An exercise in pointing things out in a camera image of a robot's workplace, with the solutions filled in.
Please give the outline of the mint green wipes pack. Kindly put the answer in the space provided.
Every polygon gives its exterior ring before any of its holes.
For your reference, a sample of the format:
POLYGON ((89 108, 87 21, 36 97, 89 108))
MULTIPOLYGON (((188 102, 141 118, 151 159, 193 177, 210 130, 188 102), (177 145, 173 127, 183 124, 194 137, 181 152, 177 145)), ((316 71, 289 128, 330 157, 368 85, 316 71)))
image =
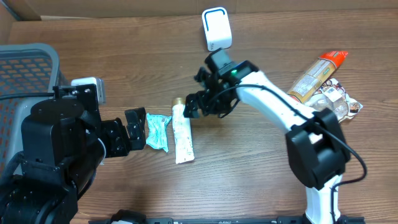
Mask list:
POLYGON ((171 122, 171 116, 161 114, 146 114, 147 125, 149 128, 146 144, 153 149, 169 152, 167 140, 167 126, 171 122))

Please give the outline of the white bottle gold cap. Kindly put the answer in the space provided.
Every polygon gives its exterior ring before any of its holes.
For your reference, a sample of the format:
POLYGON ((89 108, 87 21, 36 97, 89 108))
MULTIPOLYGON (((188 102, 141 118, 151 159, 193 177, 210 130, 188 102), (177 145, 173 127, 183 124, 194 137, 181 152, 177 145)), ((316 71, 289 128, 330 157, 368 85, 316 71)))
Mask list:
POLYGON ((172 101, 172 128, 175 140, 175 163, 183 164, 195 159, 193 151, 190 120, 184 117, 185 100, 174 98, 172 101))

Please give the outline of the orange spaghetti pasta package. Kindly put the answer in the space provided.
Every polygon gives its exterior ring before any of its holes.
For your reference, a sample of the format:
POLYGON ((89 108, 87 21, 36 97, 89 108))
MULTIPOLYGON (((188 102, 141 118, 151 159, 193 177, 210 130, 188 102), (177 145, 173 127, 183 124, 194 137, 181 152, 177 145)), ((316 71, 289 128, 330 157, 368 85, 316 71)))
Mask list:
POLYGON ((300 103, 307 102, 310 97, 324 84, 348 55, 347 51, 330 51, 322 54, 301 75, 287 92, 300 103))

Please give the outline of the beige snack bag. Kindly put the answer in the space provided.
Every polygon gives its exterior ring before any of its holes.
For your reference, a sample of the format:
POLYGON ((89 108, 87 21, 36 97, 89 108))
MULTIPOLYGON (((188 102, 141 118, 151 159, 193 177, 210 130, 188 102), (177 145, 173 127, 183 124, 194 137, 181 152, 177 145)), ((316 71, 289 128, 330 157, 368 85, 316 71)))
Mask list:
POLYGON ((328 108, 334 112, 339 122, 352 119, 363 108, 360 102, 347 94, 341 83, 335 78, 327 80, 305 105, 317 111, 328 108))

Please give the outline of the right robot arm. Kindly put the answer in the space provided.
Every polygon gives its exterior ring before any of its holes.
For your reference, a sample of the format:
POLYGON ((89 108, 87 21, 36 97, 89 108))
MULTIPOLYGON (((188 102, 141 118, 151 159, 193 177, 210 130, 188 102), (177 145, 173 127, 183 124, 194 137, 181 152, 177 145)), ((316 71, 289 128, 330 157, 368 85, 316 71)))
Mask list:
POLYGON ((238 103, 258 110, 285 136, 289 166, 306 187, 305 222, 336 223, 338 186, 350 153, 334 112, 299 103, 253 63, 237 63, 223 49, 207 56, 194 79, 203 89, 186 96, 184 117, 223 118, 238 103))

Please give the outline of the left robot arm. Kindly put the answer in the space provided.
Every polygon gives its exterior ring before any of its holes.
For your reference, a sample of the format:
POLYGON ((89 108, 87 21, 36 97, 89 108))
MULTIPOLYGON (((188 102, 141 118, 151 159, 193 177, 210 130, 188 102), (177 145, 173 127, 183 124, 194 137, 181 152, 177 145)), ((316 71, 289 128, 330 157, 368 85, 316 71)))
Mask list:
POLYGON ((144 108, 104 121, 97 87, 55 86, 21 124, 23 150, 1 177, 2 223, 69 223, 100 163, 146 144, 144 108))

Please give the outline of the white barcode scanner stand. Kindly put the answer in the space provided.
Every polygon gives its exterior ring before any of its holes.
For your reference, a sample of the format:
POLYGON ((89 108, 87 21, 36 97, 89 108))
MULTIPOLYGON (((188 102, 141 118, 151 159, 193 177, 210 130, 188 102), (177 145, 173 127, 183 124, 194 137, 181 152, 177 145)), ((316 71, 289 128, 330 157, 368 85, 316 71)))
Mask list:
POLYGON ((228 12, 223 7, 214 7, 203 11, 202 23, 207 43, 207 49, 212 52, 219 48, 232 46, 232 33, 228 12))

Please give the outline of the grey plastic mesh basket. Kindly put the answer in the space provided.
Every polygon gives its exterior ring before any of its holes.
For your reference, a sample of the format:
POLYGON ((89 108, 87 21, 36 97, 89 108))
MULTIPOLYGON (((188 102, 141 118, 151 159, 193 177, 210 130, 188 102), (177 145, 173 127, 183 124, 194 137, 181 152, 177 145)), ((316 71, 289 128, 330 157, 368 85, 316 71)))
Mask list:
POLYGON ((22 95, 50 93, 54 86, 68 84, 53 47, 38 43, 1 46, 1 95, 16 95, 1 100, 1 170, 22 150, 23 119, 33 105, 47 99, 22 95))

